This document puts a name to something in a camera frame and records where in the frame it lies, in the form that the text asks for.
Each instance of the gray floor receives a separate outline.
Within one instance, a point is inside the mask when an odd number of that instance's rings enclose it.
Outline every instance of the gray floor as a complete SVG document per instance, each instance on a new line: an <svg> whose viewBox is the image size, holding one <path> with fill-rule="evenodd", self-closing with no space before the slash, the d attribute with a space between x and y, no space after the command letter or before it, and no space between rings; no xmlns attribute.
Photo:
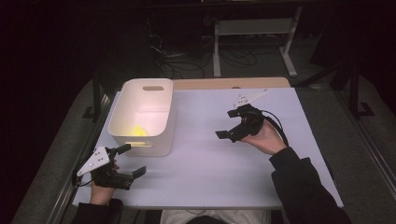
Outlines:
<svg viewBox="0 0 396 224"><path fill-rule="evenodd" d="M261 39L254 37L242 38L237 41L222 40L220 48L222 76L287 77L290 83L294 84L323 69L309 63L318 41L316 37L294 40L290 49L290 57L298 73L295 78L288 76L280 53L276 49L282 43L282 38L267 36L264 40L261 42ZM206 40L206 42L208 42L208 46L211 46L210 40ZM166 61L169 64L163 68L166 77L213 77L210 48L204 51L201 58L178 57ZM396 220L395 198L384 181L384 176L379 172L375 160L371 157L367 141L361 137L361 132L357 129L356 120L346 110L344 100L347 98L347 90L330 90L329 81L331 78L332 76L328 76L319 80L312 86L313 88L297 89L297 93L321 153L332 168L337 188L345 204L344 209L353 223L392 223ZM60 147L64 150L78 151L78 146L84 143L84 137L89 133L92 124L86 119L82 119L81 116L85 108L92 104L91 87L92 84L88 83L81 91L50 151L62 153L58 149ZM394 138L396 119L382 103L375 88L364 78L361 79L360 97L361 101L368 103L374 110L375 116L363 118L358 122L358 126L366 128L384 160L388 162L389 168L395 170L396 156L393 147L396 141ZM40 172L48 176L48 171L45 171L44 168L40 169ZM33 199L32 196L24 202L28 203ZM22 210L20 213L32 210L34 211L34 208ZM75 212L76 208L69 206L63 223L70 223ZM121 223L132 223L135 215L135 210L125 209ZM144 217L145 212L140 214L137 223L143 223ZM37 222L30 223L44 223L44 221L37 219Z"/></svg>

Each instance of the white table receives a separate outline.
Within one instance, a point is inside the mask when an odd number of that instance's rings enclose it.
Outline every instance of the white table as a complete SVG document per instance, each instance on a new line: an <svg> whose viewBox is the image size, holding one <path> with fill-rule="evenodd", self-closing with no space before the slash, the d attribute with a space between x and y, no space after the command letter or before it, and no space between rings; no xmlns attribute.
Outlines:
<svg viewBox="0 0 396 224"><path fill-rule="evenodd" d="M219 140L215 131L230 130L240 122L227 111L239 94L262 89L186 90L174 92L177 123L173 148L161 158L116 157L119 173L129 174L147 166L130 190L119 189L115 198L141 209L263 209L281 207L271 179L270 156L244 143ZM343 206L297 94L292 88L273 88L253 106L268 110L281 120L290 145L301 157L310 157L323 186ZM118 147L104 129L97 146ZM91 187L78 189L73 204L87 203Z"/></svg>

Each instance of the person's right hand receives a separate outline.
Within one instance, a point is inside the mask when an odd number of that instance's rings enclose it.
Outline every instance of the person's right hand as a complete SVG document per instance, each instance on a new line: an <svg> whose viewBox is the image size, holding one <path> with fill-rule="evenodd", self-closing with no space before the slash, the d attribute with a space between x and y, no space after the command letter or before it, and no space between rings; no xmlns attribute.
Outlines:
<svg viewBox="0 0 396 224"><path fill-rule="evenodd" d="M262 128L256 135L248 135L241 139L241 142L249 143L265 154L274 155L286 148L282 138L277 133L274 126L265 120Z"/></svg>

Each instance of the white plastic bin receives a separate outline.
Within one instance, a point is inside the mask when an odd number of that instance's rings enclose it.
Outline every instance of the white plastic bin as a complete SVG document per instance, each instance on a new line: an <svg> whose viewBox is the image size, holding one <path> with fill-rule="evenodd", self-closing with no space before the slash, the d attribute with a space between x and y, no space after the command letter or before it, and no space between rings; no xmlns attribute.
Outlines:
<svg viewBox="0 0 396 224"><path fill-rule="evenodd" d="M127 156L161 157L170 152L176 123L172 96L173 82L167 78L123 84L107 129L120 146L131 144Z"/></svg>

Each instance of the dark background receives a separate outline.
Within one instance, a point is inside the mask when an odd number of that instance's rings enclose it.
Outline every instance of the dark background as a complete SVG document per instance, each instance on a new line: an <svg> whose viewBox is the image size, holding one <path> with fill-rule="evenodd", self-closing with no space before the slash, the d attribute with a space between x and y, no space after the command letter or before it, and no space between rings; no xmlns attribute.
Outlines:
<svg viewBox="0 0 396 224"><path fill-rule="evenodd" d="M199 45L201 34L210 30L210 24L202 25L207 13L214 18L233 15L231 10L194 11L189 20L179 20L185 12L87 10L90 1L83 7L50 0L0 4L2 223L12 220L68 108L94 71L106 92L130 78L160 74L157 55L148 48L147 16L157 21L152 28L170 45L177 43L172 43L177 34ZM326 28L314 63L329 66L356 50L362 74L394 112L395 9L392 4L305 7L298 26L301 35L319 35Z"/></svg>

